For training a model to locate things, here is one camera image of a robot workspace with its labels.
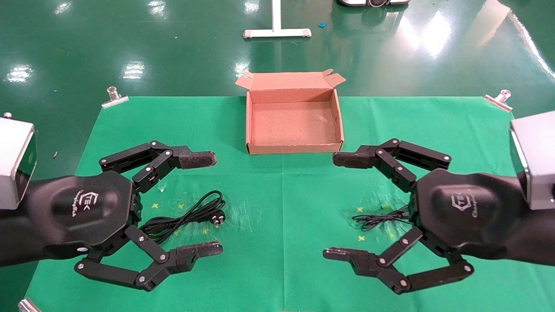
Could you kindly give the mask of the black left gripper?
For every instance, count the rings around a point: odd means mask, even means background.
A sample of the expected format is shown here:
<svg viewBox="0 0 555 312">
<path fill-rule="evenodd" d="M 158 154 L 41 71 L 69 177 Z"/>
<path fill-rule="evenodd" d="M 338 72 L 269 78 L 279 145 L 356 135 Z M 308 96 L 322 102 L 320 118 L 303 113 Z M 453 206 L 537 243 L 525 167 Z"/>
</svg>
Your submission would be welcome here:
<svg viewBox="0 0 555 312">
<path fill-rule="evenodd" d="M 191 271 L 201 257 L 220 255 L 219 241 L 165 251 L 136 225 L 141 220 L 138 193 L 146 193 L 173 169 L 216 165 L 213 151 L 193 152 L 188 146 L 144 143 L 99 160 L 102 173 L 31 181 L 18 208 L 1 211 L 0 264 L 67 260 L 85 255 L 75 272 L 95 280 L 141 289 L 155 289 L 172 274 Z M 120 175 L 141 167 L 132 182 Z M 153 259 L 139 271 L 101 264 L 127 239 Z"/>
</svg>

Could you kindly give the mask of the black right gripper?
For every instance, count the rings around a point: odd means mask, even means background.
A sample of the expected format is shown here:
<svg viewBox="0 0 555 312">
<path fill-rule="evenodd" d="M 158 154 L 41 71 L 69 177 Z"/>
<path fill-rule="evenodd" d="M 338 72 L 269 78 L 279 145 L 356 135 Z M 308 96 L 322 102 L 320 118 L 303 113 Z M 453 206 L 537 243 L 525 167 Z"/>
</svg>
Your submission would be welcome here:
<svg viewBox="0 0 555 312">
<path fill-rule="evenodd" d="M 366 250 L 329 247 L 323 257 L 348 262 L 356 275 L 377 278 L 400 295 L 460 282 L 474 272 L 461 255 L 554 265 L 554 211 L 529 208 L 515 176 L 446 171 L 451 157 L 396 138 L 336 152 L 333 164 L 378 169 L 410 200 L 411 229 L 380 255 Z M 402 163 L 429 172 L 417 177 Z M 404 275 L 394 264 L 418 242 L 444 257 L 443 268 Z"/>
</svg>

